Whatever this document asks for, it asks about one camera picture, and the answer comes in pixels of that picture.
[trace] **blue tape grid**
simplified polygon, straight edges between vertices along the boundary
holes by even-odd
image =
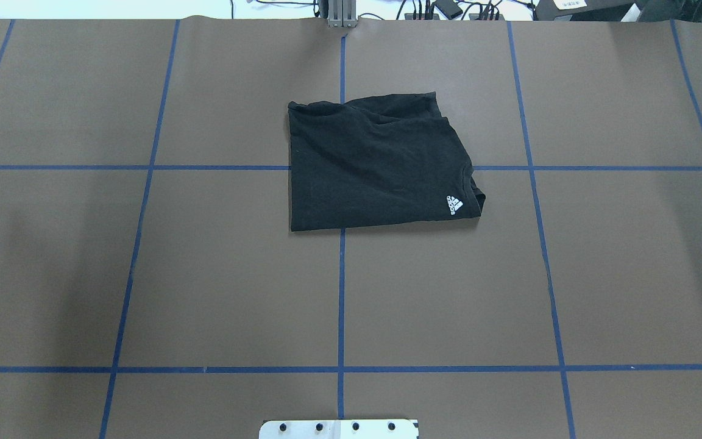
[[[527,156],[527,166],[533,166],[533,153],[530,149],[530,133],[527,130],[527,117],[524,112],[524,101],[522,99],[522,86],[519,81],[519,66],[516,63],[516,47],[513,44],[513,28],[511,22],[505,22],[508,28],[508,42],[511,50],[511,63],[513,67],[513,80],[516,83],[516,99],[519,101],[519,118],[522,123],[522,133],[524,136],[524,150]],[[548,248],[546,247],[546,236],[544,233],[543,217],[541,217],[541,201],[538,198],[537,182],[535,171],[530,168],[530,186],[533,192],[533,202],[535,203],[535,220],[538,225],[538,236],[541,239],[541,255],[543,255],[544,266],[546,267],[546,279],[548,281],[548,296],[551,302],[551,325],[554,330],[554,339],[557,347],[557,361],[559,362],[559,375],[562,379],[562,397],[565,400],[565,415],[568,422],[568,435],[570,439],[576,439],[576,427],[573,423],[573,406],[570,403],[570,389],[568,386],[568,373],[565,372],[565,355],[562,352],[562,335],[559,330],[559,317],[557,315],[557,300],[554,297],[554,285],[551,281],[551,265],[548,261]]]
[[[175,47],[178,43],[178,31],[180,20],[175,20],[175,29],[172,32],[172,47],[169,50],[169,61],[167,62],[167,73],[164,77],[164,89],[161,91],[161,105],[159,105],[158,118],[156,119],[156,131],[154,133],[153,147],[151,147],[151,161],[148,175],[145,178],[145,189],[143,191],[143,203],[140,206],[140,217],[137,220],[137,232],[134,238],[134,250],[132,251],[132,261],[129,264],[129,278],[126,281],[126,293],[123,297],[123,307],[121,309],[121,320],[118,325],[118,336],[115,338],[115,351],[112,357],[112,367],[110,370],[110,380],[108,382],[108,393],[105,398],[105,411],[102,414],[99,439],[104,439],[107,434],[108,421],[110,419],[110,408],[112,406],[113,392],[115,391],[115,378],[118,375],[118,365],[121,358],[121,345],[123,343],[123,331],[126,328],[126,315],[129,313],[129,299],[132,297],[132,285],[134,284],[134,267],[137,265],[137,255],[140,252],[140,240],[143,235],[143,219],[145,218],[145,208],[148,204],[148,195],[151,192],[151,181],[154,175],[153,166],[156,163],[156,153],[158,152],[158,140],[161,135],[161,122],[164,120],[164,108],[167,105],[167,92],[169,91],[169,78],[172,74],[172,62],[175,60]]]
[[[0,47],[0,64],[5,55],[12,29],[15,25],[15,20],[10,20],[5,37]],[[147,170],[142,205],[140,206],[140,216],[137,223],[136,238],[132,259],[129,266],[129,278],[126,284],[126,292],[124,303],[119,322],[119,331],[115,342],[115,352],[111,367],[102,366],[0,366],[0,373],[105,373],[109,374],[108,394],[105,399],[105,411],[103,414],[100,439],[105,437],[107,431],[110,410],[112,407],[112,399],[115,390],[115,378],[119,373],[134,374],[134,373],[336,373],[338,378],[338,416],[344,417],[344,398],[343,384],[345,373],[536,373],[536,372],[552,372],[560,373],[562,379],[563,397],[565,399],[565,414],[567,417],[569,435],[571,439],[576,437],[576,432],[573,423],[573,408],[570,402],[570,392],[567,373],[580,372],[638,372],[638,371],[667,371],[667,370],[702,370],[702,364],[621,364],[621,365],[566,365],[562,351],[562,337],[560,336],[559,320],[557,313],[557,303],[555,300],[554,287],[551,281],[551,267],[548,260],[548,248],[546,245],[546,237],[543,228],[543,219],[541,217],[540,201],[537,194],[536,171],[690,171],[700,172],[702,166],[536,166],[532,158],[532,150],[530,148],[529,132],[527,130],[527,118],[525,115],[524,103],[522,98],[521,83],[519,79],[519,68],[516,62],[516,47],[514,44],[513,30],[511,23],[506,23],[509,36],[509,49],[511,52],[512,68],[514,80],[516,83],[516,97],[519,104],[519,116],[523,132],[523,142],[526,152],[527,165],[511,165],[511,166],[475,166],[476,170],[496,171],[496,170],[514,170],[527,171],[530,174],[530,185],[533,193],[534,209],[536,214],[538,234],[541,240],[541,253],[544,259],[548,279],[548,292],[551,301],[552,326],[555,335],[555,347],[558,356],[558,365],[543,365],[543,366],[346,366],[345,365],[345,263],[346,263],[346,230],[340,230],[340,250],[339,250],[339,315],[338,315],[338,364],[337,366],[265,366],[265,367],[121,367],[119,366],[120,353],[123,341],[123,334],[126,327],[126,315],[128,314],[129,299],[133,286],[134,267],[136,266],[137,255],[139,253],[140,239],[142,236],[142,225],[147,206],[148,195],[151,188],[153,172],[155,170],[270,170],[270,171],[287,171],[288,166],[279,165],[261,165],[261,166],[245,166],[245,165],[156,165],[156,153],[158,152],[158,141],[161,133],[161,123],[164,118],[164,111],[168,95],[168,87],[170,75],[172,73],[172,64],[175,56],[175,48],[177,45],[180,20],[175,21],[175,29],[172,36],[172,47],[170,48],[169,61],[167,72],[165,73],[164,89],[161,96],[161,105],[159,108],[156,129],[154,132],[154,140],[151,148],[151,159],[148,165],[0,165],[0,170]],[[697,102],[690,75],[687,71],[686,63],[679,42],[679,34],[675,22],[671,20],[671,30],[675,43],[679,64],[682,68],[682,73],[686,83],[687,91],[690,94],[690,99],[696,112],[696,117],[702,131],[702,111]],[[340,102],[346,101],[346,37],[344,35],[340,41],[340,78],[339,78],[339,94]]]

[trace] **metal plate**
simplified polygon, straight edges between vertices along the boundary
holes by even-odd
[[[418,439],[415,419],[267,421],[259,439]]]

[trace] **black t-shirt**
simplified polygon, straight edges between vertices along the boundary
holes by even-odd
[[[435,93],[289,103],[291,230],[480,216],[485,196]]]

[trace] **white logo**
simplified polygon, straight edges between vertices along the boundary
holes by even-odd
[[[448,202],[448,207],[451,209],[451,214],[454,215],[456,211],[459,210],[460,207],[462,207],[462,202],[460,200],[457,200],[456,198],[452,197],[449,195],[446,197],[446,202]]]

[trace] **black device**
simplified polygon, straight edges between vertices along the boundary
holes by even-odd
[[[575,9],[559,9],[552,0],[538,2],[534,20],[620,21],[633,6],[633,0],[587,0]]]
[[[638,21],[682,20],[702,23],[702,0],[636,0]]]
[[[454,20],[462,15],[462,9],[454,2],[454,0],[436,0],[433,2],[435,7],[440,9],[449,20]]]

